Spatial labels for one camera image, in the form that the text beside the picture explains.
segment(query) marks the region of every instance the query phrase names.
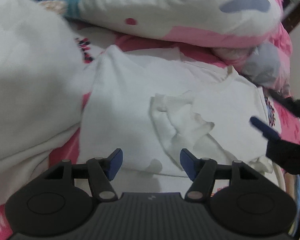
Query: gray fabric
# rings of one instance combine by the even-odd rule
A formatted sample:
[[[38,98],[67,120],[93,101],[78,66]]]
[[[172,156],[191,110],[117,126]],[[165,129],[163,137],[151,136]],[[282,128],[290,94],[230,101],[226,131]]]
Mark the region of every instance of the gray fabric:
[[[269,9],[269,0],[231,0],[220,6],[220,10],[225,13],[235,13],[243,10],[267,12]]]
[[[264,43],[247,59],[241,73],[252,82],[270,88],[279,76],[280,66],[277,48],[271,43]]]

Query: metal pin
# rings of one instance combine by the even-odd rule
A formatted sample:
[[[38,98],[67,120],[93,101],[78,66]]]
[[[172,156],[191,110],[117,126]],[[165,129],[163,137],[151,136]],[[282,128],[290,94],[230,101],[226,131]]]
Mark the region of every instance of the metal pin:
[[[99,194],[99,197],[102,199],[112,199],[115,196],[115,194],[112,191],[102,191]]]
[[[201,199],[201,198],[203,198],[203,194],[200,191],[190,191],[187,194],[187,196],[188,196],[188,198],[191,198],[191,199]]]

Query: red dot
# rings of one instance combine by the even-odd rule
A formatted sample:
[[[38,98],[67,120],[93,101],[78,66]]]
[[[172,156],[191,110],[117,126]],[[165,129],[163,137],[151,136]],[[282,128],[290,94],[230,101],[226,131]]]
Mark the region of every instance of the red dot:
[[[137,21],[133,18],[127,18],[125,19],[126,24],[128,25],[137,25]]]

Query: pillow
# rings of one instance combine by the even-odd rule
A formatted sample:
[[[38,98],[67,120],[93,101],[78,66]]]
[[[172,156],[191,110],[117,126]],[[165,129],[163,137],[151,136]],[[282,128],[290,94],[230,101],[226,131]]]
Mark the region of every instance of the pillow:
[[[280,23],[278,0],[66,0],[66,16],[136,36],[247,48]]]
[[[267,41],[246,49],[213,48],[213,53],[233,65],[255,84],[290,96],[290,56],[292,44],[282,24]]]

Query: blue spot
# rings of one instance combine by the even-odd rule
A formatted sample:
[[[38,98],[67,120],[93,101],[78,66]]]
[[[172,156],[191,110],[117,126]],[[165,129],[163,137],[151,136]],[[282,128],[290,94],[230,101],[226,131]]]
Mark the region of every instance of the blue spot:
[[[231,0],[220,6],[220,10],[224,13],[235,13],[244,10],[267,12],[269,9],[269,0]]]

